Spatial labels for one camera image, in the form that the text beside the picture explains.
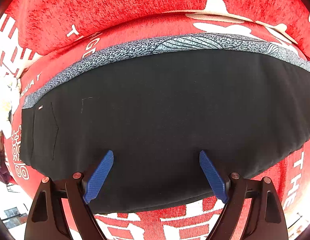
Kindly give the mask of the black pants with patterned trim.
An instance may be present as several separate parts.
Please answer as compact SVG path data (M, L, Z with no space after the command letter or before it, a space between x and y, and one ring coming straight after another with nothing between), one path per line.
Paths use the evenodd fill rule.
M114 164L94 213L212 195L199 153L252 178L310 139L310 61L273 42L188 34L118 44L60 71L22 108L20 158L54 180Z

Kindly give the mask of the red wedding bed quilt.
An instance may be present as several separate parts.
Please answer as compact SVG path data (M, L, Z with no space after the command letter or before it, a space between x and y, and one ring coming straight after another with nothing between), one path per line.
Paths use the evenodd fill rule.
M188 34L241 35L273 42L310 61L292 38L258 21L225 15L167 14L142 17L100 30L35 60L22 75L22 91L13 114L12 134L5 141L6 164L18 185L33 197L46 176L20 158L22 108L28 95L54 75L100 50L148 38ZM310 139L277 164L252 177L269 176L287 216L310 207ZM156 210L94 213L108 239L204 239L221 214L223 204L213 194L206 198Z

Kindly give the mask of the red long pillow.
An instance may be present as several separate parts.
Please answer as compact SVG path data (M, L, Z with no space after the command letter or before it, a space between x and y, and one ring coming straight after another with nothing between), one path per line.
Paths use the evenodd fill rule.
M270 24L310 58L310 13L301 0L222 0L224 12ZM214 11L217 0L13 0L0 19L0 76L131 20L170 11Z

